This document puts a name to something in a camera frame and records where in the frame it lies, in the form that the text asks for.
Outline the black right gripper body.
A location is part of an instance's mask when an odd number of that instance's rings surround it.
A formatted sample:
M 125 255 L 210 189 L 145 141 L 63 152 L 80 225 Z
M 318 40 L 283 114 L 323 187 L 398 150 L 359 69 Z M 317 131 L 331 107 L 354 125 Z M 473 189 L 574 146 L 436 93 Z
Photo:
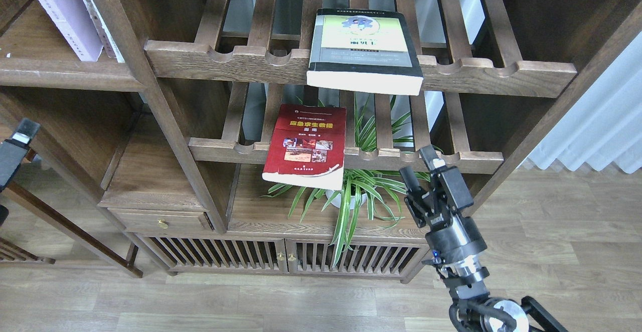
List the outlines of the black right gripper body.
M 476 262 L 487 244 L 472 218 L 463 218 L 461 207 L 472 205 L 472 197 L 463 182 L 450 188 L 436 182 L 427 191 L 419 182 L 406 182 L 404 199 L 419 228 L 429 227 L 426 240 L 433 250 L 435 264 L 452 265 Z

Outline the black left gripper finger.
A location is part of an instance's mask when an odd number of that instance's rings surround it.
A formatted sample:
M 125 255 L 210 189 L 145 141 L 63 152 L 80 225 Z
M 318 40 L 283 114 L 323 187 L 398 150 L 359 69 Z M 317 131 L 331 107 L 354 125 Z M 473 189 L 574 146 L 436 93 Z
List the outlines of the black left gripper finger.
M 35 138 L 41 124 L 23 118 L 10 138 L 5 138 L 1 146 L 1 191 L 14 178 L 22 160 L 30 149 L 30 142 Z

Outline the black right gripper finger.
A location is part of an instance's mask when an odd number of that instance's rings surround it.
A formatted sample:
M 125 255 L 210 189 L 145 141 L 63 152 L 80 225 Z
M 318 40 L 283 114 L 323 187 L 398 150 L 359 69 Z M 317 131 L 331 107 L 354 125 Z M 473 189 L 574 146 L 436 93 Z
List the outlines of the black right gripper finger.
M 432 190 L 451 210 L 460 211 L 474 204 L 470 190 L 456 166 L 447 166 L 432 145 L 422 147 L 419 154 L 430 172 Z
M 406 186 L 406 194 L 413 197 L 422 197 L 425 193 L 424 188 L 419 183 L 414 170 L 410 166 L 405 166 L 399 170 L 401 178 Z

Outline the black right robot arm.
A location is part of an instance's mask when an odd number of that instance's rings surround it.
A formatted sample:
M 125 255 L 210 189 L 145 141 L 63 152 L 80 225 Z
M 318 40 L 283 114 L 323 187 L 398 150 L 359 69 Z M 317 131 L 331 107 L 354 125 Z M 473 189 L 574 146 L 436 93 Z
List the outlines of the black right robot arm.
M 520 303 L 491 297 L 484 279 L 489 271 L 479 262 L 488 247 L 474 220 L 461 210 L 474 200 L 461 172 L 447 166 L 431 145 L 420 149 L 430 173 L 425 190 L 410 166 L 400 170 L 407 188 L 405 202 L 419 228 L 429 227 L 426 240 L 435 267 L 449 289 L 449 318 L 458 331 L 565 331 L 539 302 L 524 297 Z

